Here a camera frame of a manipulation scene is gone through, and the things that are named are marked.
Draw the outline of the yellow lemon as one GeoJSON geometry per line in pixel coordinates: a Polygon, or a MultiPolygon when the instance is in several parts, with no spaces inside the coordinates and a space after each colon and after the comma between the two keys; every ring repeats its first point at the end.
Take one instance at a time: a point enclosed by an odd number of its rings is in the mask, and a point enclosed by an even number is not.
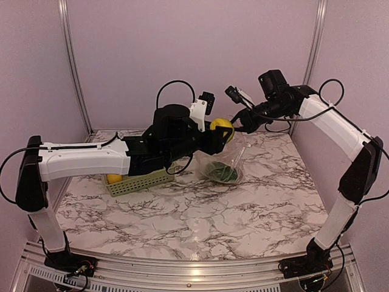
{"type": "Polygon", "coordinates": [[[227,137],[227,143],[229,143],[235,134],[235,128],[231,121],[225,118],[217,118],[210,124],[211,130],[223,130],[223,137],[227,137]]]}
{"type": "Polygon", "coordinates": [[[106,181],[108,184],[115,184],[121,182],[123,179],[122,175],[108,174],[106,175],[106,181]]]}

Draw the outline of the clear zip top bag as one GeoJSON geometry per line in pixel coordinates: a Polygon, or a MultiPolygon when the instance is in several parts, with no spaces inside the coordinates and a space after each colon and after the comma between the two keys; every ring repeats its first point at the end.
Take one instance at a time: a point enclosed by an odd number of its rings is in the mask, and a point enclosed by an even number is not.
{"type": "Polygon", "coordinates": [[[222,152],[215,155],[208,155],[203,152],[197,152],[194,157],[196,159],[196,172],[203,178],[209,179],[205,176],[205,166],[208,163],[218,161],[223,162],[238,171],[238,180],[234,183],[222,183],[211,181],[221,184],[238,184],[243,180],[244,177],[244,160],[243,155],[246,149],[249,148],[242,133],[235,133],[233,139],[227,143],[222,152]]]}

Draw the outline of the green bok choy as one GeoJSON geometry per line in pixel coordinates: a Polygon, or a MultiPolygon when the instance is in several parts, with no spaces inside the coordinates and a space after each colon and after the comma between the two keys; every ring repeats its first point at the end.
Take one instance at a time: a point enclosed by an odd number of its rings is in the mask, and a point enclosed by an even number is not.
{"type": "Polygon", "coordinates": [[[219,183],[235,183],[238,180],[238,171],[223,162],[208,163],[204,172],[207,178],[219,183]]]}

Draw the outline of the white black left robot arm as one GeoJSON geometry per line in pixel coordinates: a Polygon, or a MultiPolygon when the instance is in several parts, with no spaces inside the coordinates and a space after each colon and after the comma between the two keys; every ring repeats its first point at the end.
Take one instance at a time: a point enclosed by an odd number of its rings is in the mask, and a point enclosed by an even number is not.
{"type": "Polygon", "coordinates": [[[61,269],[74,269],[77,258],[67,250],[64,232],[49,207],[48,182],[96,174],[147,175],[167,170],[174,161],[196,151],[220,153],[232,137],[233,128],[206,127],[206,111],[206,102],[193,103],[190,108],[166,105],[155,110],[152,125],[141,136],[114,136],[101,143],[54,144],[42,142],[40,136],[29,139],[23,150],[16,204],[28,213],[61,269]]]}

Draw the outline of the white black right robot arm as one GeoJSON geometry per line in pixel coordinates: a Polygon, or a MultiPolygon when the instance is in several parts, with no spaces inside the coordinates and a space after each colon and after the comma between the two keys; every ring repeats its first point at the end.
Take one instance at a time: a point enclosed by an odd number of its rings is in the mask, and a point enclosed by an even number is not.
{"type": "Polygon", "coordinates": [[[386,154],[379,137],[373,137],[358,127],[338,109],[338,102],[323,98],[321,90],[309,85],[290,85],[283,73],[269,70],[258,77],[265,101],[254,104],[251,97],[237,86],[229,86],[225,93],[235,102],[244,105],[234,119],[241,127],[238,131],[253,133],[260,126],[287,120],[311,123],[332,142],[336,155],[331,166],[339,166],[337,191],[328,216],[310,240],[303,256],[290,257],[280,262],[282,272],[313,273],[331,266],[330,251],[341,236],[352,226],[363,203],[369,201],[368,192],[375,183],[382,156],[386,154]]]}

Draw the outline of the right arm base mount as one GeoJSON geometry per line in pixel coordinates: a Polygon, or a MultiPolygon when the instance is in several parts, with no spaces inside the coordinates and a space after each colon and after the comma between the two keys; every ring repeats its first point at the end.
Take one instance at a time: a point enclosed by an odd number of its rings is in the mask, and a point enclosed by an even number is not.
{"type": "Polygon", "coordinates": [[[330,271],[332,268],[333,263],[329,255],[321,259],[301,255],[280,260],[278,263],[278,270],[283,274],[285,279],[330,271]]]}

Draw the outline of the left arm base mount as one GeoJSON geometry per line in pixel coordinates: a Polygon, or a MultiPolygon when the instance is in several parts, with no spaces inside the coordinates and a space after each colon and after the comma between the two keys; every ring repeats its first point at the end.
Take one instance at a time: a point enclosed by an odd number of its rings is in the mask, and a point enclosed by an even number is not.
{"type": "Polygon", "coordinates": [[[70,251],[46,253],[44,264],[50,268],[67,272],[68,277],[94,275],[97,259],[86,255],[74,254],[70,251]]]}

